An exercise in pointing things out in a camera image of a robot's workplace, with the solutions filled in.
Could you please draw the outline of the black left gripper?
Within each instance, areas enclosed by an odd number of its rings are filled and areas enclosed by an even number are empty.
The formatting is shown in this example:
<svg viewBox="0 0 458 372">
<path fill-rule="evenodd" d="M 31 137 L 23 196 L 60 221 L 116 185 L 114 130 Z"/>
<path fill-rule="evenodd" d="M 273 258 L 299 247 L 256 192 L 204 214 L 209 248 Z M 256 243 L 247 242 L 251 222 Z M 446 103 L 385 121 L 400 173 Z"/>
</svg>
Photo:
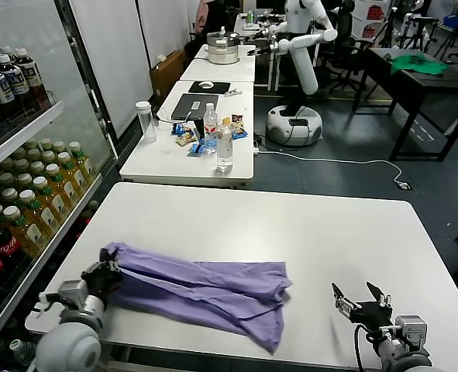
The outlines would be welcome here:
<svg viewBox="0 0 458 372">
<path fill-rule="evenodd" d="M 81 273 L 88 294 L 106 299 L 122 282 L 117 249 L 101 249 L 99 258 Z"/>
</svg>

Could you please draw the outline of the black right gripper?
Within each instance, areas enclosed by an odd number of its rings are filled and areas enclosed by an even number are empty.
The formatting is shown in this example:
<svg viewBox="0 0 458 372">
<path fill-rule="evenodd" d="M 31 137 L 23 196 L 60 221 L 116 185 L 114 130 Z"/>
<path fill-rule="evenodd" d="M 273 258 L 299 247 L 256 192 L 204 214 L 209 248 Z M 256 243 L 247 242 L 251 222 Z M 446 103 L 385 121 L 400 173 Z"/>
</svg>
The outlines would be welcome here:
<svg viewBox="0 0 458 372">
<path fill-rule="evenodd" d="M 349 300 L 339 287 L 332 283 L 335 308 L 345 317 L 349 317 L 353 324 L 362 324 L 367 329 L 392 326 L 391 295 L 385 294 L 377 285 L 369 281 L 366 285 L 374 299 L 356 303 Z"/>
</svg>

